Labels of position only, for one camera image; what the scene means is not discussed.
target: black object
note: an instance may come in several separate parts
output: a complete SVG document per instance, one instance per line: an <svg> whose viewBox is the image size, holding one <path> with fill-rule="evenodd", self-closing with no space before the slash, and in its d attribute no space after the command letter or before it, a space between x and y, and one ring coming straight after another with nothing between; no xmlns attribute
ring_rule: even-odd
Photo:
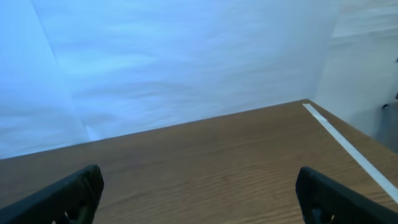
<svg viewBox="0 0 398 224"><path fill-rule="evenodd" d="M104 181L100 168L90 165L0 210L0 224L93 223Z"/></svg>
<svg viewBox="0 0 398 224"><path fill-rule="evenodd" d="M398 213L309 167L298 174L296 194L306 224L398 223Z"/></svg>

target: wooden table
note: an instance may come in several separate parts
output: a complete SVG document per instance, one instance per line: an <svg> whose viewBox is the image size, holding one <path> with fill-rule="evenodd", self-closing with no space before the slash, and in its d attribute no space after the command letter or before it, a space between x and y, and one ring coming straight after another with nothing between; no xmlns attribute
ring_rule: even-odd
<svg viewBox="0 0 398 224"><path fill-rule="evenodd" d="M0 161L0 207L88 165L105 189L95 223L303 223L310 166L398 206L302 106L307 100ZM398 156L312 105L398 185Z"/></svg>

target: white tape strip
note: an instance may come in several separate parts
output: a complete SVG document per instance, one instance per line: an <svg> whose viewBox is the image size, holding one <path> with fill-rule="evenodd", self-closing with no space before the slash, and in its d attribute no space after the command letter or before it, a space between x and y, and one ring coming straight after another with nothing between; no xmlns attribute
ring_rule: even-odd
<svg viewBox="0 0 398 224"><path fill-rule="evenodd" d="M344 136L342 136L313 106L304 107L319 121L320 124L346 149L346 151L361 165L361 167L383 188L388 195L398 203L397 188L380 173Z"/></svg>

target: wood grain surface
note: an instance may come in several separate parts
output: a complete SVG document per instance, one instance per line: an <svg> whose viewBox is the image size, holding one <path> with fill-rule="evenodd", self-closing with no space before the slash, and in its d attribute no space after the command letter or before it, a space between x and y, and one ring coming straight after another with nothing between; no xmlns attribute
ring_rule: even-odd
<svg viewBox="0 0 398 224"><path fill-rule="evenodd" d="M295 181L310 166L398 211L302 103L0 161L0 207L98 164L105 189L95 223L303 223ZM312 105L398 184L396 154Z"/></svg>

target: white curtain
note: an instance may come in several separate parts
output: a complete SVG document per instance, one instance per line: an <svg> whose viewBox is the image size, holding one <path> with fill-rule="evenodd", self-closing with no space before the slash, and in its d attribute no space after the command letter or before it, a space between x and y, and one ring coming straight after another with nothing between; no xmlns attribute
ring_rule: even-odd
<svg viewBox="0 0 398 224"><path fill-rule="evenodd" d="M56 81L69 96L62 106L84 129L79 141L93 141L313 97L337 2L33 5L57 63Z"/></svg>

